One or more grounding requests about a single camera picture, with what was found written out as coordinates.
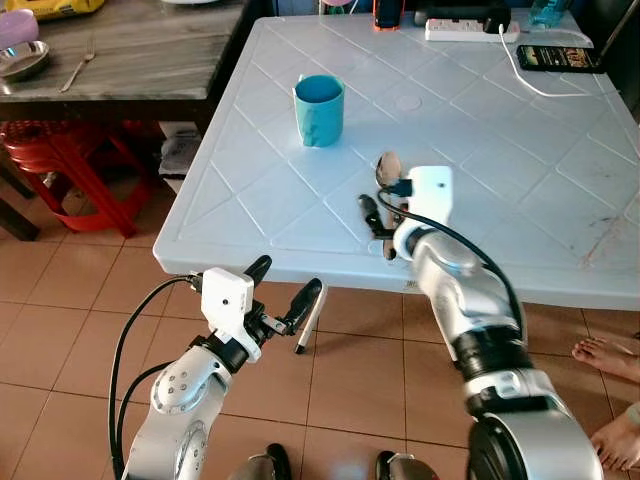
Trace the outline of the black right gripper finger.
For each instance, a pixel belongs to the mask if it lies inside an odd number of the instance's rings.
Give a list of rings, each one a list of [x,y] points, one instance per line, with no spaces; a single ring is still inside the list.
[[[360,206],[362,218],[367,228],[370,229],[372,238],[384,241],[387,238],[387,229],[381,223],[379,204],[369,195],[358,196],[358,206]]]

